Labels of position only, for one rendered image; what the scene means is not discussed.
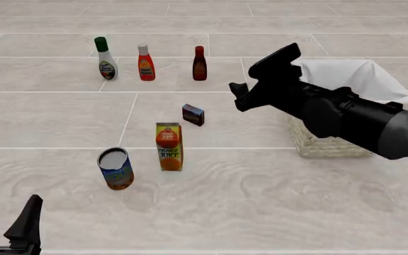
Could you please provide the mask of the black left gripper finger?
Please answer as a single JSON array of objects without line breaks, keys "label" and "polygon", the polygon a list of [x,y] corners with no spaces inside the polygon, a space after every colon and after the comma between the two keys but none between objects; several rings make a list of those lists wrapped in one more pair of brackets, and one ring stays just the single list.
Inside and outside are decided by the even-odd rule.
[{"label": "black left gripper finger", "polygon": [[39,195],[32,195],[21,214],[11,227],[4,233],[9,239],[9,248],[27,249],[30,246],[40,247],[40,214],[43,199]]}]

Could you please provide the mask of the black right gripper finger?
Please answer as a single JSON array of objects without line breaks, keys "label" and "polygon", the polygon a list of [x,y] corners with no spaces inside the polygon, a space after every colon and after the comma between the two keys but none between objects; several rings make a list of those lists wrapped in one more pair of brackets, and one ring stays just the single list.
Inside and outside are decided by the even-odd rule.
[{"label": "black right gripper finger", "polygon": [[237,100],[244,100],[249,93],[249,87],[246,83],[237,84],[237,83],[231,82],[229,83],[229,88]]},{"label": "black right gripper finger", "polygon": [[239,110],[240,112],[246,112],[248,110],[261,107],[261,103],[259,103],[258,101],[248,101],[245,99],[236,99],[234,103],[237,110]]}]

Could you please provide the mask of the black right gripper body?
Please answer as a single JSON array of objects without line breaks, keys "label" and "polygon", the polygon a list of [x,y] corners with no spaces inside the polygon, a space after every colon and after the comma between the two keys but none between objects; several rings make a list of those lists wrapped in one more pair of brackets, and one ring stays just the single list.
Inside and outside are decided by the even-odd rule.
[{"label": "black right gripper body", "polygon": [[300,80],[259,81],[249,88],[245,100],[258,101],[261,106],[273,106],[278,110],[301,110],[307,101],[306,88],[307,83]]}]

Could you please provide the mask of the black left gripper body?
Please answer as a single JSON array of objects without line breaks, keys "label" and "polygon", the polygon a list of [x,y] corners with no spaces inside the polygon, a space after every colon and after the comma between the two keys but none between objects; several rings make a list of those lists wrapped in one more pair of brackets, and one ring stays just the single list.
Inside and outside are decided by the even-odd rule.
[{"label": "black left gripper body", "polygon": [[38,246],[28,246],[27,248],[10,248],[0,246],[0,255],[40,255],[42,249]]}]

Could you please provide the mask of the dark chocolate pudding box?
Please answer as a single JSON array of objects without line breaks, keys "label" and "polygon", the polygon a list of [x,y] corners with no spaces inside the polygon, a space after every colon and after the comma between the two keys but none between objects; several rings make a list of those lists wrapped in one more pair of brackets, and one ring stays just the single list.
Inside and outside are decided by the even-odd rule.
[{"label": "dark chocolate pudding box", "polygon": [[199,127],[201,127],[205,122],[204,110],[191,106],[187,103],[182,107],[182,116],[184,120],[187,120],[188,122]]}]

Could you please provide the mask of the woven wicker basket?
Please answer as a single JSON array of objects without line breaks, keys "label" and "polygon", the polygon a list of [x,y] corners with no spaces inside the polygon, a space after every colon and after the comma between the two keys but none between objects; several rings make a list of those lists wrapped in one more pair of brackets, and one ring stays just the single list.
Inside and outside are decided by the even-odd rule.
[{"label": "woven wicker basket", "polygon": [[287,124],[298,154],[304,158],[356,158],[371,157],[372,152],[351,144],[339,137],[318,138],[313,135],[304,123],[287,116]]}]

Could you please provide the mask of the white cloth basket liner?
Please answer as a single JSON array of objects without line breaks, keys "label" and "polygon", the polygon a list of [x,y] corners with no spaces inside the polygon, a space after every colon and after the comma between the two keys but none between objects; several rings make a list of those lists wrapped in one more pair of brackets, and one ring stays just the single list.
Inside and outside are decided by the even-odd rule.
[{"label": "white cloth basket liner", "polygon": [[408,110],[408,90],[370,59],[302,59],[293,64],[301,67],[303,82],[330,90],[347,86],[361,98],[394,101]]}]

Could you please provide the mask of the dark red sauce bottle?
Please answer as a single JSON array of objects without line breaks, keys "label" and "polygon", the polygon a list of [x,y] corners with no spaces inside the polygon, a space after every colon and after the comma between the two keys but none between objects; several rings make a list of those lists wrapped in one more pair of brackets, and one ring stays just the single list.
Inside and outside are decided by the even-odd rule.
[{"label": "dark red sauce bottle", "polygon": [[207,79],[207,63],[205,61],[204,47],[195,47],[195,57],[193,61],[193,80],[203,81]]}]

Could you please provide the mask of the orange juice carton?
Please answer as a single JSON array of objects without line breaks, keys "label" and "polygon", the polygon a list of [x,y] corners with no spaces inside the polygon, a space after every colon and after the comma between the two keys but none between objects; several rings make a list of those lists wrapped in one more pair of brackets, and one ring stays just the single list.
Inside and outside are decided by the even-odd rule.
[{"label": "orange juice carton", "polygon": [[179,123],[157,123],[157,152],[162,171],[182,171],[183,138]]}]

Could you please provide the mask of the red bottle white cap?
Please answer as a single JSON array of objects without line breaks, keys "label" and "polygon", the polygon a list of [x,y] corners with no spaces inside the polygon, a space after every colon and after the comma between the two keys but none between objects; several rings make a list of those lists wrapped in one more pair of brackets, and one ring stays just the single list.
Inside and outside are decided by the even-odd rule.
[{"label": "red bottle white cap", "polygon": [[139,44],[137,48],[139,52],[138,71],[139,71],[141,80],[143,81],[155,80],[154,63],[149,54],[147,44]]}]

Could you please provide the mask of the blue orange soup can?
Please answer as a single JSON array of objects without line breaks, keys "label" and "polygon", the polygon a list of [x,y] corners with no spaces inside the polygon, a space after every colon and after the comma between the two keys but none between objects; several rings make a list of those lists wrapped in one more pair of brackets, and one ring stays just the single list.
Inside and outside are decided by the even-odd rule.
[{"label": "blue orange soup can", "polygon": [[97,165],[107,186],[114,191],[127,188],[135,179],[128,153],[123,148],[104,150],[97,158]]}]

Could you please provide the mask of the white bottle green cap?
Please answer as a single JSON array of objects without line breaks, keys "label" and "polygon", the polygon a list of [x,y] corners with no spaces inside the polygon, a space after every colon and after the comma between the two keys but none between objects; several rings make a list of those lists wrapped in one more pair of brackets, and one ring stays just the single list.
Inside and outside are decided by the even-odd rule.
[{"label": "white bottle green cap", "polygon": [[98,52],[98,70],[105,80],[115,80],[118,77],[118,66],[113,59],[105,37],[94,38]]}]

